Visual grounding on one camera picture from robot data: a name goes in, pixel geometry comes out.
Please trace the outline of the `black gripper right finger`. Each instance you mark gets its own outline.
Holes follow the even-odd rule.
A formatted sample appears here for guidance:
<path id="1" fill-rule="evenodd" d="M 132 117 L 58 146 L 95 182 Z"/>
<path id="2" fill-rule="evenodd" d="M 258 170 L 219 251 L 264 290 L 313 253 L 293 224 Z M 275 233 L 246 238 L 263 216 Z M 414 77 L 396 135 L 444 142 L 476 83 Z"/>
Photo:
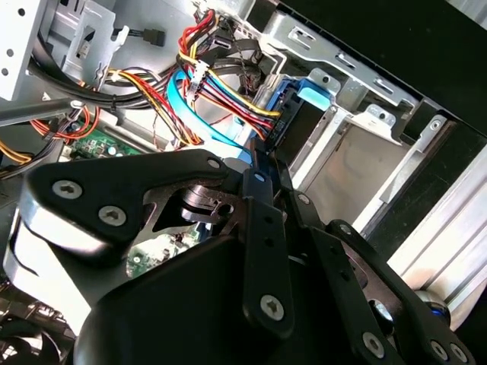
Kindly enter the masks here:
<path id="1" fill-rule="evenodd" d="M 288 249 L 304 260 L 311 322 L 331 332 L 339 364 L 474 364 L 465 344 L 349 224 L 325 224 L 293 189 L 287 164 L 269 155 L 275 202 L 285 212 Z"/>

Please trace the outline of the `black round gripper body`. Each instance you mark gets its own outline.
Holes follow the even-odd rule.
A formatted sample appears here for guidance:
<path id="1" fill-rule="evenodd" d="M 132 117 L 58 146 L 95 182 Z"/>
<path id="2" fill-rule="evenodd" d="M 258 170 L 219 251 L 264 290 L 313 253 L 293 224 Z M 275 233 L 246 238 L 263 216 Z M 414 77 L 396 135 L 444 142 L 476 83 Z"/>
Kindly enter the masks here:
<path id="1" fill-rule="evenodd" d="M 75 343 L 76 364 L 360 364 L 324 277 L 289 260 L 295 325 L 267 337 L 244 315 L 244 248 L 203 246 L 112 290 Z"/>

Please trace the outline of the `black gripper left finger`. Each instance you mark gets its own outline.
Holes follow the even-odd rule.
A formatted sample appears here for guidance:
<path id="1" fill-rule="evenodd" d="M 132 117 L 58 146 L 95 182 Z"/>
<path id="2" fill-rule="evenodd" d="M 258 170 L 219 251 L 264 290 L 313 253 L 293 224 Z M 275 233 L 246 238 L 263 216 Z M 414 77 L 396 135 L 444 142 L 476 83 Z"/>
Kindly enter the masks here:
<path id="1" fill-rule="evenodd" d="M 184 253 L 212 239 L 238 241 L 245 317 L 267 337 L 288 338 L 294 304 L 283 215 L 268 157 L 258 148 L 252 155 L 242 171 L 204 149 L 37 167 L 19 201 L 18 261 L 35 274 L 23 289 L 59 308 L 80 333 L 97 303 L 133 280 L 132 247 L 205 222 L 216 232 Z"/>

